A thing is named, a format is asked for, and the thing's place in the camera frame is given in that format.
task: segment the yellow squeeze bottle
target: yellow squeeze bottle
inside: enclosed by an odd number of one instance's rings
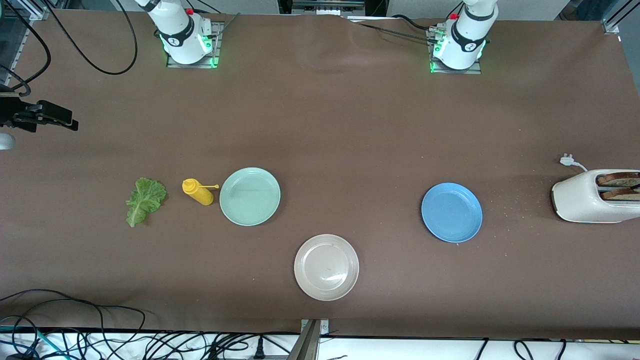
[[[182,182],[182,191],[205,206],[213,202],[213,194],[207,188],[217,189],[219,186],[204,186],[196,179],[186,179]]]

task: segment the white plate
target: white plate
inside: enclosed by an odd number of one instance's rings
[[[302,244],[293,271],[307,295],[316,300],[333,301],[353,289],[360,264],[351,244],[340,236],[324,234]]]

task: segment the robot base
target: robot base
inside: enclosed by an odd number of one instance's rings
[[[222,45],[222,31],[224,30],[225,23],[222,21],[211,22],[211,47],[212,51],[206,54],[200,61],[196,61],[192,64],[181,64],[172,59],[171,55],[167,54],[166,66],[180,69],[215,69],[218,67],[218,60],[220,59],[220,46]]]
[[[436,41],[441,41],[442,35],[445,33],[445,23],[442,22],[436,25],[436,28],[437,28],[437,31],[435,32],[426,31],[427,38],[433,39]],[[433,52],[435,51],[435,48],[439,45],[432,44],[431,42],[429,42],[428,44],[429,44],[429,59],[430,59],[431,72],[443,72],[445,74],[482,74],[482,72],[480,71],[480,61],[478,60],[476,60],[476,62],[474,62],[474,64],[471,65],[471,67],[463,70],[452,69],[444,65],[442,60],[433,56]]]

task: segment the brown paper tablecloth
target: brown paper tablecloth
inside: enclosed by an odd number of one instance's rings
[[[122,14],[60,18],[99,66],[130,61]],[[640,220],[571,224],[550,203],[551,186],[580,171],[557,162],[564,152],[589,168],[640,167],[640,101],[618,38],[597,22],[497,22],[483,74],[456,76],[431,74],[419,41],[333,16],[240,15],[218,69],[167,69],[149,17],[131,18],[140,53],[121,76],[93,70],[53,20],[36,25],[53,62],[27,100],[71,109],[80,128],[9,130],[3,294],[53,288],[140,307],[149,329],[298,331],[301,318],[329,318],[337,334],[638,336]],[[402,20],[376,24],[420,35]],[[43,63],[30,37],[17,71]],[[282,188],[263,225],[234,225],[217,201],[181,193],[185,178],[222,184],[243,167]],[[169,196],[131,229],[125,200],[139,177]],[[483,205],[482,229],[459,245],[420,218],[422,196],[445,181]],[[360,259],[358,282],[335,302],[306,296],[293,274],[299,246],[321,233]],[[99,324],[70,304],[34,319]],[[137,321],[114,310],[106,325]]]

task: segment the plate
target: plate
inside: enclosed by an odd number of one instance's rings
[[[351,244],[340,236],[324,234],[307,240],[293,265],[296,281],[307,295],[321,301],[337,300],[358,280],[360,263]]]
[[[438,239],[461,243],[480,230],[482,207],[469,189],[442,183],[429,189],[422,199],[422,220]]]
[[[220,208],[241,226],[267,221],[280,204],[280,185],[267,170],[249,167],[234,172],[220,189]]]

